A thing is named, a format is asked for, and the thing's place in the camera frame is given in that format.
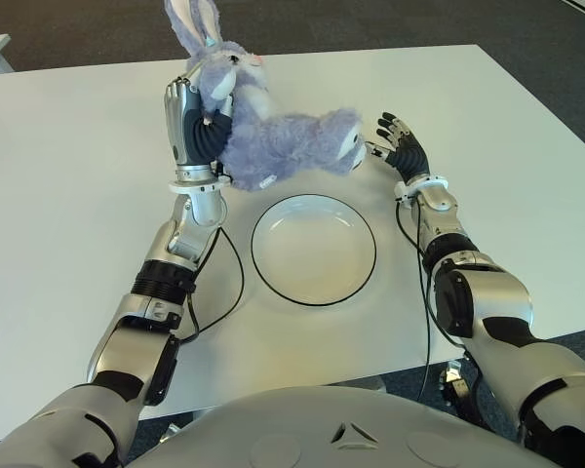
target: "robot finger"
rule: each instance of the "robot finger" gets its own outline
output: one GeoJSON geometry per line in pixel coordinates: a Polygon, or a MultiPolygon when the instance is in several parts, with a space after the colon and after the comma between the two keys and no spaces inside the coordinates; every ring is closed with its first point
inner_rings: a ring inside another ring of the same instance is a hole
{"type": "Polygon", "coordinates": [[[379,119],[377,120],[377,125],[379,125],[380,127],[383,127],[384,129],[386,129],[388,132],[390,132],[391,134],[394,134],[396,128],[394,125],[392,125],[392,122],[386,119],[379,119]]]}
{"type": "Polygon", "coordinates": [[[383,129],[377,129],[377,134],[380,137],[387,139],[394,147],[397,147],[399,145],[399,141],[390,132],[383,129]]]}

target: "plush toy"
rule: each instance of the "plush toy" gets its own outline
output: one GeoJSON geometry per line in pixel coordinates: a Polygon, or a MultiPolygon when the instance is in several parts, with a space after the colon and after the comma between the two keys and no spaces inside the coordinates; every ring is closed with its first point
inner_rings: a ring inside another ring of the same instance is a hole
{"type": "Polygon", "coordinates": [[[221,39],[212,0],[165,0],[165,10],[190,54],[188,70],[201,66],[205,114],[220,109],[230,93],[234,98],[232,135],[219,160],[235,187],[263,189],[306,169],[346,175],[362,162],[366,148],[355,110],[318,118],[276,113],[261,58],[221,39]]]}

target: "floor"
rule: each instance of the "floor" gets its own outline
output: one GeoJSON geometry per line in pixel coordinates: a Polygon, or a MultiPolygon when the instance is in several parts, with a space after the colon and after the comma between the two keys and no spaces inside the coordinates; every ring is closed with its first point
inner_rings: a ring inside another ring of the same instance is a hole
{"type": "MultiPolygon", "coordinates": [[[[261,55],[479,44],[585,142],[585,15],[561,0],[216,3],[224,37],[261,55]]],[[[18,71],[186,56],[162,0],[0,0],[4,32],[12,36],[4,55],[18,71]]],[[[585,359],[585,331],[556,341],[585,359]]],[[[472,378],[470,365],[464,369],[472,378]]],[[[450,410],[437,391],[440,370],[432,368],[422,401],[450,410]]],[[[422,369],[383,377],[388,391],[414,398],[422,369]]],[[[497,432],[515,437],[485,385],[480,404],[497,432]]],[[[190,419],[184,414],[141,422],[131,456],[152,447],[170,422],[190,419]]]]}

